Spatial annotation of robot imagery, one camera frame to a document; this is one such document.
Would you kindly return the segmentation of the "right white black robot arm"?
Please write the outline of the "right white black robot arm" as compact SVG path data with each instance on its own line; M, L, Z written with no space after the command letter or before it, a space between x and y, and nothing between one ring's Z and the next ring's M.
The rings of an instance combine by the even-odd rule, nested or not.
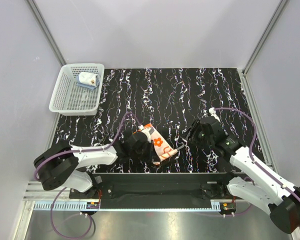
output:
M232 195L256 206L286 234L300 228L300 186L284 179L254 157L241 139L224 131L217 118L207 116L203 121L195 120L184 138L198 148L210 148L253 181L248 183L233 173L227 173L217 185L220 197L226 199Z

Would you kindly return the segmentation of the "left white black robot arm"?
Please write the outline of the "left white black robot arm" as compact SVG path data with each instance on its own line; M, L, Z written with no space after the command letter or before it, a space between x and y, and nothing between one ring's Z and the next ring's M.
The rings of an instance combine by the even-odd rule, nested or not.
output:
M98 193L96 180L78 169L92 165L109 166L116 162L123 164L128 160L160 162L149 134L137 132L125 140L114 140L98 147L71 146L61 141L34 160L34 177L45 191L67 187L93 198Z

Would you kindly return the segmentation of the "blue white bear towel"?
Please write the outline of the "blue white bear towel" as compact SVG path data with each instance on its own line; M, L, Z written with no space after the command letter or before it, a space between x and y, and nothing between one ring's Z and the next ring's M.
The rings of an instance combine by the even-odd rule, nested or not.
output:
M97 73L81 72L76 76L79 87L94 90L100 84L101 78Z

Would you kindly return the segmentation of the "orange white towel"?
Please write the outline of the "orange white towel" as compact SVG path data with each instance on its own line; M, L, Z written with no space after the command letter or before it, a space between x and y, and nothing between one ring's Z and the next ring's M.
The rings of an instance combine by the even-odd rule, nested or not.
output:
M173 148L151 123L138 126L137 132L145 134L148 142L152 144L151 148L154 149L154 156L152 157L151 163L155 166L173 157L179 151Z

